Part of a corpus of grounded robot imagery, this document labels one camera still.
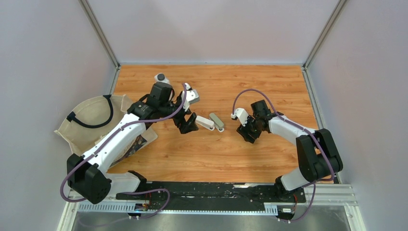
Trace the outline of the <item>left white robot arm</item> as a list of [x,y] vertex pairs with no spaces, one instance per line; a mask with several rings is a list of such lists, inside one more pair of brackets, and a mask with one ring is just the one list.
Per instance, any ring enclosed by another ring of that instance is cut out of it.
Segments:
[[[200,100],[197,90],[184,83],[178,96],[173,87],[165,82],[153,84],[150,93],[133,103],[119,123],[102,140],[81,156],[72,154],[67,159],[67,175],[60,186],[60,195],[67,202],[89,201],[98,204],[107,196],[118,193],[130,194],[134,199],[142,199],[147,186],[133,171],[109,174],[107,171],[121,153],[137,137],[146,132],[156,122],[172,119],[181,134],[197,131],[196,113],[190,105]],[[64,194],[68,185],[82,196],[69,199]]]

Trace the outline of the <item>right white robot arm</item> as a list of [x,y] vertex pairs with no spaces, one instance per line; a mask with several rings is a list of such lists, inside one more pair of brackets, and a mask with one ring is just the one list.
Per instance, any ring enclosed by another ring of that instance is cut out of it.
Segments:
[[252,115],[243,108],[234,109],[233,120],[239,120],[237,132],[254,143],[263,131],[278,135],[296,147],[298,167],[276,179],[275,197],[288,201],[297,190],[324,178],[329,180],[343,170],[343,162],[329,130],[303,127],[280,112],[272,112],[264,100],[251,104]]

